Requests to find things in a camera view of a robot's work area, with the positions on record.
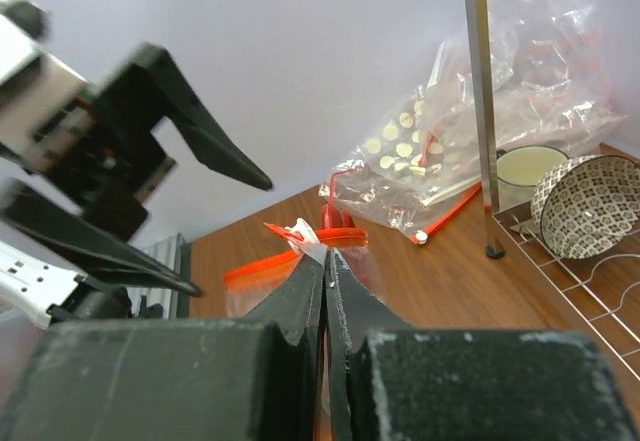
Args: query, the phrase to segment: plastic bag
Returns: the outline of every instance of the plastic bag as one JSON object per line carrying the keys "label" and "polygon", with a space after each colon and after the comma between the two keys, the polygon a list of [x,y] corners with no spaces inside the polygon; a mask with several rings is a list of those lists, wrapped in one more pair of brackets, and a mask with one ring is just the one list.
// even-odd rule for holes
{"label": "plastic bag", "polygon": [[[562,4],[489,0],[499,148],[541,144],[573,157],[592,152],[623,120],[609,105],[595,10]],[[441,44],[428,81],[335,167],[360,168],[336,180],[339,207],[414,240],[480,180],[469,45],[460,33]]]}
{"label": "plastic bag", "polygon": [[[357,228],[330,228],[316,231],[321,243],[339,248],[356,278],[379,299],[383,283],[375,259],[367,247],[367,233]],[[295,251],[266,258],[228,272],[224,276],[227,315],[244,316],[284,283],[300,261]]]}

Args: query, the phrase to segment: wire dish rack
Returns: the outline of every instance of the wire dish rack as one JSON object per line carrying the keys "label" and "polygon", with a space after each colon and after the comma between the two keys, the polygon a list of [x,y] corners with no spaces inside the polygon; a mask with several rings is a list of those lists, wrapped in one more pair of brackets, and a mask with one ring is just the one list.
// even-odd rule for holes
{"label": "wire dish rack", "polygon": [[627,400],[638,401],[640,237],[634,232],[624,236],[604,255],[576,262],[558,259],[531,231],[519,234],[510,229],[530,217],[529,206],[500,208],[487,0],[465,0],[465,4],[487,221],[487,255],[499,258],[506,248],[509,257],[523,271],[530,289],[543,294],[573,327],[592,334],[610,352]]}
{"label": "wire dish rack", "polygon": [[640,381],[640,229],[626,235],[607,233],[620,240],[612,249],[592,258],[569,260],[546,247],[526,222],[529,217],[528,204],[495,216],[502,236],[517,248],[517,252],[510,249],[509,255],[523,257],[530,271],[535,271],[526,275],[536,289],[545,284],[558,298],[561,312],[573,311],[566,317],[579,318],[578,326],[592,331],[623,372]]}

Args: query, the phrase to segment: white wall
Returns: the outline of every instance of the white wall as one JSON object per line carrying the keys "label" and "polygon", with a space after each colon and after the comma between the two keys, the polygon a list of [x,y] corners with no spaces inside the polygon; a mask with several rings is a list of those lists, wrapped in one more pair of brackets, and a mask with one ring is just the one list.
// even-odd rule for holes
{"label": "white wall", "polygon": [[[208,172],[167,123],[156,134],[180,167],[148,204],[138,244],[176,231],[193,239],[318,183],[424,79],[439,41],[464,20],[463,0],[40,1],[54,13],[51,50],[91,80],[143,39],[165,44],[275,182],[262,193]],[[638,1],[600,0],[616,102],[636,114]],[[638,152],[633,121],[613,139]]]}

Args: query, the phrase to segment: wooden surface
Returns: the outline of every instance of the wooden surface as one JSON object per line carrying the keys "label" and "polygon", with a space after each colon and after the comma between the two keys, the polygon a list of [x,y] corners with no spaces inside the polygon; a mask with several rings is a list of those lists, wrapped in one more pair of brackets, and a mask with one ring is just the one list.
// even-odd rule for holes
{"label": "wooden surface", "polygon": [[[206,295],[191,301],[191,316],[225,316],[224,273],[288,249],[263,221],[291,226],[301,217],[319,228],[323,204],[313,188],[195,241],[193,281]],[[365,220],[356,224],[369,233],[388,304],[418,327],[567,327],[545,300],[523,291],[509,256],[498,261],[485,256],[479,195],[425,246]]]}

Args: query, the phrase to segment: black and white patterned bowl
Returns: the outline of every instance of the black and white patterned bowl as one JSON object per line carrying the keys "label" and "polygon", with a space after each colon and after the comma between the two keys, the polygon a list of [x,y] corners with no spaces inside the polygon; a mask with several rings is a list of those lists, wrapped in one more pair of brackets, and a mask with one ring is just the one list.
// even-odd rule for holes
{"label": "black and white patterned bowl", "polygon": [[557,256],[603,253],[640,218],[640,167],[621,156],[582,156],[546,173],[531,200],[531,215]]}

